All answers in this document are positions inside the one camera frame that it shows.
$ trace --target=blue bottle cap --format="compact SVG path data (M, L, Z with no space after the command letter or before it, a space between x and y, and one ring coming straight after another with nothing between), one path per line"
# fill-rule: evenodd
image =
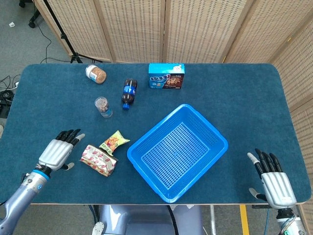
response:
M129 104L123 104L123 109L124 110L129 110Z

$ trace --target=blue plastic basket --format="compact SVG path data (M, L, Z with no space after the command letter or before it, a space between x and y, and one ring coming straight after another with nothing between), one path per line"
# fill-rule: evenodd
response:
M214 126L182 104L136 141L127 157L165 202L174 203L227 148Z

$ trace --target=blue cardboard box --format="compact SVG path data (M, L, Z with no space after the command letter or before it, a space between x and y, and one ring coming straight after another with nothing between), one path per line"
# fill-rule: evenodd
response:
M180 89L185 75L184 64L149 64L149 87Z

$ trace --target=robotic arm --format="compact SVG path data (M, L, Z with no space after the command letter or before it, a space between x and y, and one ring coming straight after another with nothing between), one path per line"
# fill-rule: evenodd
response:
M250 193L255 198L268 202L272 208L278 210L276 219L281 227L278 235L306 235L300 217L291 209L297 203L297 200L289 178L283 172L277 157L272 153L268 155L257 148L255 151L260 160L252 153L247 155L259 174L265 194L260 194L253 188L249 188Z
M21 186L4 203L6 216L4 219L0 219L0 235L13 234L19 218L48 182L52 171L69 170L74 166L74 163L67 165L65 161L73 147L85 136L85 134L76 136L79 131L80 129L62 131L48 144L40 156L36 168L26 175Z

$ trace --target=table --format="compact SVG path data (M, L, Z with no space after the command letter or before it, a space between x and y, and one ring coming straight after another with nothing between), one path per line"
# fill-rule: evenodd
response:
M68 159L75 167L52 174L34 203L163 204L127 159L127 149L182 103L192 105L228 140L228 151L177 204L260 203L248 191L263 192L252 162L254 148L275 153L298 202L311 196L310 182L289 115L282 84L270 64L186 64L181 90L148 87L148 64L100 64L107 80L98 85L86 64L31 65L22 73L0 141L1 193L7 199L61 130L81 128L86 137ZM138 80L134 104L122 110L126 78ZM105 96L113 109L103 118L94 100ZM131 141L118 147L110 177L79 161L87 144L99 146L116 130Z

